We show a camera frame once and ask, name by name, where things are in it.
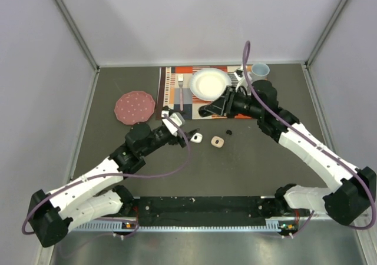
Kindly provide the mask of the white earbud charging case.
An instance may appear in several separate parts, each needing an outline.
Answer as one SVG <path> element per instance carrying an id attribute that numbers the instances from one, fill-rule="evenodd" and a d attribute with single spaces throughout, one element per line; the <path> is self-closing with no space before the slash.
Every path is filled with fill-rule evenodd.
<path id="1" fill-rule="evenodd" d="M 190 139 L 191 142 L 199 144 L 203 140 L 203 135 L 200 134 L 199 132 L 196 132 Z"/>

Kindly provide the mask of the pink beige earbud charging case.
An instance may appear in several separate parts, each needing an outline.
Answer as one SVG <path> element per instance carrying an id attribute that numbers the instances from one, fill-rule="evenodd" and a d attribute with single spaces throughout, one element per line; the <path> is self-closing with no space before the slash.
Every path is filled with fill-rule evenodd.
<path id="1" fill-rule="evenodd" d="M 211 139 L 211 145 L 216 147 L 216 148 L 222 148 L 224 146 L 224 139 L 222 139 L 219 136 L 214 136 Z"/>

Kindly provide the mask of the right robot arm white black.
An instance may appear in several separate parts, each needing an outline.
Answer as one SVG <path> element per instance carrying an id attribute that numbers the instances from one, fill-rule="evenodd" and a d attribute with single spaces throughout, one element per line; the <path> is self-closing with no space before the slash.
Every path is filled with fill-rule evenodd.
<path id="1" fill-rule="evenodd" d="M 218 99 L 199 108 L 199 115 L 252 117 L 260 130 L 298 156 L 325 182 L 324 188 L 288 184 L 276 191 L 275 209 L 289 215 L 295 209 L 325 213 L 343 226 L 351 225 L 368 208 L 371 228 L 376 221 L 376 172 L 345 161 L 317 140 L 288 110 L 279 107 L 277 91 L 269 81 L 252 83 L 251 95 L 228 86 Z"/>

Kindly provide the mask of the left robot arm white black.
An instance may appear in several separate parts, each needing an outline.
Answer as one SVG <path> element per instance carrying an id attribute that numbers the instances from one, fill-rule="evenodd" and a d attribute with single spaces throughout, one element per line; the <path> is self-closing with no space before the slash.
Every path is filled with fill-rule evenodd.
<path id="1" fill-rule="evenodd" d="M 103 216 L 127 216 L 133 211 L 131 193 L 119 183 L 126 178 L 139 178 L 137 171 L 145 165 L 145 157 L 166 144 L 187 146 L 198 129 L 184 132 L 180 126 L 172 130 L 168 121 L 151 129 L 145 122 L 134 124 L 125 142 L 99 165 L 63 187 L 33 193 L 26 222 L 42 247 L 59 243 L 70 231 Z"/>

